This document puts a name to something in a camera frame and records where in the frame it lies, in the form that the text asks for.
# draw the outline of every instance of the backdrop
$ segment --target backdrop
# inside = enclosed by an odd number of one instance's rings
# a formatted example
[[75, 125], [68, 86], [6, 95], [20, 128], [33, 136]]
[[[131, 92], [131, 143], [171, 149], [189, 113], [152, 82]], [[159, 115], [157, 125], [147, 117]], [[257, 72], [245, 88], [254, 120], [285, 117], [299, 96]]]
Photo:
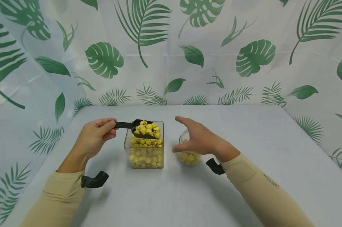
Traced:
[[0, 0], [0, 225], [82, 107], [239, 103], [342, 170], [342, 0]]

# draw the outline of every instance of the table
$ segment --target table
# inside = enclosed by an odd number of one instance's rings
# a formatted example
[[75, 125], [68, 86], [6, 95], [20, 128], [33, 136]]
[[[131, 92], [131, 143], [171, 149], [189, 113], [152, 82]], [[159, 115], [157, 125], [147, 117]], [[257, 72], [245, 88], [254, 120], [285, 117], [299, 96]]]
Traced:
[[118, 130], [86, 169], [87, 176], [103, 170], [109, 179], [102, 188], [87, 189], [72, 226], [262, 226], [226, 175], [216, 175], [205, 165], [211, 155], [189, 167], [171, 152], [186, 129], [175, 115], [202, 122], [230, 141], [278, 182], [316, 226], [342, 226], [342, 171], [282, 108], [273, 105], [85, 107], [3, 226], [19, 225], [82, 126], [103, 117], [163, 121], [165, 166], [132, 169], [123, 149], [126, 130]]

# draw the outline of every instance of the long sleeve shirt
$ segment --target long sleeve shirt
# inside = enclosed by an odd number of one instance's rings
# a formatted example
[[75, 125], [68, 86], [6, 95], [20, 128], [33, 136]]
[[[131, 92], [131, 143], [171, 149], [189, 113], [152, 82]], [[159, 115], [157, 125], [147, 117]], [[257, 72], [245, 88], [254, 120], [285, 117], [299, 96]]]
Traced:
[[[286, 191], [243, 154], [221, 165], [265, 227], [314, 226]], [[51, 174], [21, 227], [69, 227], [84, 195], [82, 175], [84, 171]]]

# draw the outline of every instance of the black plastic clip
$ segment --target black plastic clip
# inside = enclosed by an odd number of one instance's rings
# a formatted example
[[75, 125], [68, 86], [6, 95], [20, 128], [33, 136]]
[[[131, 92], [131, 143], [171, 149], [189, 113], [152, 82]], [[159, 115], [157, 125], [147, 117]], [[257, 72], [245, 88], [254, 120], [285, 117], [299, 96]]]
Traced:
[[214, 172], [214, 174], [221, 175], [224, 174], [225, 171], [220, 164], [217, 164], [213, 158], [206, 162], [206, 165]]
[[103, 186], [108, 178], [109, 178], [109, 175], [104, 171], [100, 171], [99, 174], [96, 175], [96, 177], [94, 177], [94, 178], [82, 176], [81, 177], [81, 181], [82, 181], [81, 187], [87, 187], [87, 188], [95, 189], [95, 188]]

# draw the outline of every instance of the square plastic container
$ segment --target square plastic container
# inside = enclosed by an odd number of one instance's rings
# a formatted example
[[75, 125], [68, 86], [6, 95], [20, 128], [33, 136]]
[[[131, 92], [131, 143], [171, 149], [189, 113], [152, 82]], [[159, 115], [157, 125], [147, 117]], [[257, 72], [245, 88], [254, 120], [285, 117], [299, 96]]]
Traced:
[[[190, 139], [190, 134], [188, 130], [182, 132], [180, 138], [178, 139], [178, 143], [184, 143], [185, 140]], [[180, 161], [186, 165], [194, 166], [197, 165], [201, 161], [201, 155], [192, 151], [181, 151], [178, 152], [178, 158]]]
[[161, 132], [160, 139], [163, 140], [162, 147], [158, 146], [147, 148], [133, 148], [132, 140], [133, 134], [131, 129], [126, 131], [124, 148], [133, 169], [161, 169], [164, 167], [164, 123], [162, 121], [154, 121]]

